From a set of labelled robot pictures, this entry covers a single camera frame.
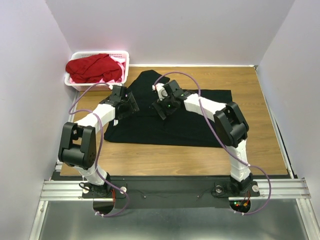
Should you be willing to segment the black t shirt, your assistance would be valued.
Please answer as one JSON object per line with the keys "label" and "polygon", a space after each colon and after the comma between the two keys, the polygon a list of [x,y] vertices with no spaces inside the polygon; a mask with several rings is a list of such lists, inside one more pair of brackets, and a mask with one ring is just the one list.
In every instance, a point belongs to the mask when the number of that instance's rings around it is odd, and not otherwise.
{"label": "black t shirt", "polygon": [[209,129],[203,116],[178,109],[165,120],[161,119],[152,104],[158,98],[152,92],[152,84],[161,75],[154,70],[139,74],[128,89],[139,107],[139,111],[110,122],[104,140],[112,143],[133,143],[219,148],[220,144]]}

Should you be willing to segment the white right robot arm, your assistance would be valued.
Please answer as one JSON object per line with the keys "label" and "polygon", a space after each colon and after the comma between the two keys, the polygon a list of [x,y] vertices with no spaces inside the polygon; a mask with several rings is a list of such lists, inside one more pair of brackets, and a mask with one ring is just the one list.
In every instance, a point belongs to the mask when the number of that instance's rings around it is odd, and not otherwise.
{"label": "white right robot arm", "polygon": [[218,143],[229,154],[231,192],[235,195],[247,192],[253,181],[246,150],[249,125],[239,106],[233,101],[209,100],[201,96],[200,89],[197,93],[183,90],[175,80],[155,83],[152,90],[158,95],[152,105],[163,120],[179,109],[204,117]]}

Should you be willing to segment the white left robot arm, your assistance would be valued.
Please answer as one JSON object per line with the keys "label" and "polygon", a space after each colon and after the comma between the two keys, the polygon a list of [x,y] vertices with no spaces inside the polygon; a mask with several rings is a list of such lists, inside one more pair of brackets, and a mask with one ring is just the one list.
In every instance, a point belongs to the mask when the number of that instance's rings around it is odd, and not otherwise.
{"label": "white left robot arm", "polygon": [[87,180],[80,188],[88,194],[107,197],[114,193],[110,175],[98,165],[102,145],[97,146],[96,135],[104,136],[103,127],[139,111],[130,89],[113,85],[111,94],[100,101],[94,110],[83,109],[87,115],[76,122],[66,122],[62,127],[58,160],[77,171]]}

